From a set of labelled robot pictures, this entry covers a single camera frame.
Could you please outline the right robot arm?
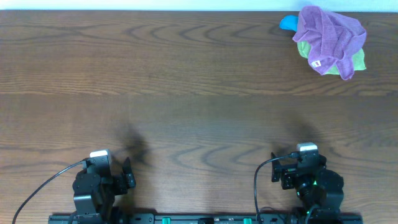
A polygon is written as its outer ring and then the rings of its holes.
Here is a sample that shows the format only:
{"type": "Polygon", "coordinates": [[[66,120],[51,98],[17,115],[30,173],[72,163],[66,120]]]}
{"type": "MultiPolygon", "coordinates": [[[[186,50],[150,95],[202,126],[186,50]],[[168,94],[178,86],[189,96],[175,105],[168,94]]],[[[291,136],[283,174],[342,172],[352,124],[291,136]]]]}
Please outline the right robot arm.
{"type": "Polygon", "coordinates": [[[314,152],[292,152],[284,158],[296,159],[282,165],[281,157],[271,154],[273,182],[284,190],[294,189],[302,208],[295,208],[286,223],[342,223],[340,205],[344,198],[342,176],[326,168],[326,157],[314,152]]]}

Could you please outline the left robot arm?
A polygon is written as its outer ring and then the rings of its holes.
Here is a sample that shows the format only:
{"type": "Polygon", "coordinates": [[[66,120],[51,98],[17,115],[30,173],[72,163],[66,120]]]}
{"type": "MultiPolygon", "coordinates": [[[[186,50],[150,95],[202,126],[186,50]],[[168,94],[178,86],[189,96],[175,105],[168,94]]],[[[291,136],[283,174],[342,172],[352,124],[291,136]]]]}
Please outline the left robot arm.
{"type": "Polygon", "coordinates": [[[76,210],[68,217],[68,223],[127,224],[130,218],[114,201],[117,195],[125,195],[136,186],[130,158],[126,158],[119,175],[111,174],[108,156],[87,158],[84,169],[73,183],[73,201],[76,210]]]}

